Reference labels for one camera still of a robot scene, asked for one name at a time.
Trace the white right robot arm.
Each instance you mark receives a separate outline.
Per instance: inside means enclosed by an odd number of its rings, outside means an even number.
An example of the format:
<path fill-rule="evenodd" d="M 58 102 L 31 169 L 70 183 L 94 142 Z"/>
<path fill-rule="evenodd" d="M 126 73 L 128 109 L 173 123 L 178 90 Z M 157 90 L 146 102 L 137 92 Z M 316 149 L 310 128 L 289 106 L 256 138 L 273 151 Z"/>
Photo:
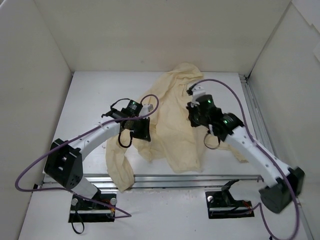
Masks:
<path fill-rule="evenodd" d="M 304 171 L 291 168 L 250 139 L 244 123 L 233 113 L 223 113 L 210 94 L 194 93 L 186 108 L 192 127 L 206 127 L 209 134 L 235 148 L 258 171 L 266 183 L 259 190 L 260 199 L 268 210 L 279 214 L 301 193 Z"/>

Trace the cream yellow jacket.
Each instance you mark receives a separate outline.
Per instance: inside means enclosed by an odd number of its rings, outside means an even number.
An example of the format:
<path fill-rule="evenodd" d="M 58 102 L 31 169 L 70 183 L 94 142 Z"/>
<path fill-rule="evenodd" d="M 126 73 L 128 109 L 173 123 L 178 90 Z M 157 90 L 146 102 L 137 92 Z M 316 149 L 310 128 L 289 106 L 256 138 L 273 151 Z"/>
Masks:
<path fill-rule="evenodd" d="M 201 172 L 205 148 L 218 147 L 230 151 L 240 163 L 247 160 L 231 145 L 218 142 L 215 136 L 206 136 L 203 126 L 191 127 L 188 120 L 188 86 L 203 79 L 203 73 L 191 63 L 181 63 L 173 70 L 162 74 L 146 95 L 156 95 L 144 100 L 145 103 L 159 105 L 150 116 L 151 141 L 131 139 L 129 130 L 110 138 L 106 142 L 107 173 L 120 192 L 134 184 L 134 171 L 125 156 L 127 146 L 133 144 L 138 153 L 148 162 L 166 159 L 176 174 L 189 171 Z"/>

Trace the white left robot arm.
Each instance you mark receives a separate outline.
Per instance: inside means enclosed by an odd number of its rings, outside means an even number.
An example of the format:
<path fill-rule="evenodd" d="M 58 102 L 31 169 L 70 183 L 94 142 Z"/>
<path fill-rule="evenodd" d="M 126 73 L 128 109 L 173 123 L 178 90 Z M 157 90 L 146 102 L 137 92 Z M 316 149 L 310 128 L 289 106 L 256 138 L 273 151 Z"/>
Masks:
<path fill-rule="evenodd" d="M 145 117 L 153 110 L 152 104 L 141 104 L 130 100 L 127 107 L 114 107 L 102 114 L 107 123 L 98 123 L 97 130 L 66 144 L 58 138 L 50 149 L 58 148 L 48 155 L 44 172 L 68 191 L 82 197 L 82 204 L 89 210 L 96 209 L 101 200 L 101 191 L 84 177 L 83 161 L 98 146 L 108 139 L 129 130 L 129 142 L 139 139 L 151 141 L 150 118 Z"/>

